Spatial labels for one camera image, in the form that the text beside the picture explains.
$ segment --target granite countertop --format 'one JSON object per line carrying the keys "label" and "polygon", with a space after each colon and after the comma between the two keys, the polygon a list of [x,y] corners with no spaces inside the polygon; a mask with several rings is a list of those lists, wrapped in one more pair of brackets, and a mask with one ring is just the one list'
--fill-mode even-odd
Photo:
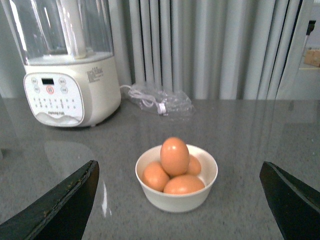
{"label": "granite countertop", "polygon": [[[85,240],[282,239],[260,169],[272,162],[320,191],[320,103],[192,102],[190,118],[158,116],[123,100],[95,127],[56,128],[39,123],[26,99],[0,99],[0,223],[96,160],[100,177]],[[186,213],[151,205],[135,175],[138,157],[171,136],[206,150],[219,168],[206,201]]]}

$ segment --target plastic bag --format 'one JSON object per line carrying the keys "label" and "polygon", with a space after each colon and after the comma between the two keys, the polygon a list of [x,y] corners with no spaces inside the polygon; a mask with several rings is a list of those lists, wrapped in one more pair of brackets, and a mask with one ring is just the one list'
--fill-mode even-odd
{"label": "plastic bag", "polygon": [[122,85],[129,88],[127,97],[143,111],[159,115],[190,116],[195,108],[190,98],[181,90],[166,92],[147,84]]}

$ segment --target egg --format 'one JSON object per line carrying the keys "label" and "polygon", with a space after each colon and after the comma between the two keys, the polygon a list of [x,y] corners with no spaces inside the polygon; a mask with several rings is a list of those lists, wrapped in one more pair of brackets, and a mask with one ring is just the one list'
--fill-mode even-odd
{"label": "egg", "polygon": [[153,190],[162,192],[170,180],[158,161],[150,162],[142,174],[142,182]]}
{"label": "egg", "polygon": [[185,174],[189,167],[190,155],[187,145],[178,137],[164,141],[160,149],[160,161],[170,176]]}
{"label": "egg", "polygon": [[191,175],[198,175],[201,173],[201,164],[199,160],[190,154],[190,162],[188,166],[188,170],[186,171],[186,174],[191,174]]}
{"label": "egg", "polygon": [[185,174],[172,178],[165,185],[163,192],[166,194],[190,194],[205,187],[204,183],[194,175]]}

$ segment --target digital display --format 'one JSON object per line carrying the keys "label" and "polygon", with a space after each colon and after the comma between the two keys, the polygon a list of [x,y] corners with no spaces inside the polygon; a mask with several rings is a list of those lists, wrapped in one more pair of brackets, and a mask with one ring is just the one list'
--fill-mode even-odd
{"label": "digital display", "polygon": [[53,78],[41,78],[43,85],[54,85],[54,79]]}

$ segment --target brand label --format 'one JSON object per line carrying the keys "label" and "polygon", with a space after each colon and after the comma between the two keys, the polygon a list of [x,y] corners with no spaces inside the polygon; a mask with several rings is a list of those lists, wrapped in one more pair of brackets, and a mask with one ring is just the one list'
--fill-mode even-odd
{"label": "brand label", "polygon": [[64,111],[48,111],[49,115],[65,115]]}
{"label": "brand label", "polygon": [[93,67],[92,70],[86,72],[88,74],[89,83],[100,81],[100,78],[104,75],[102,67]]}

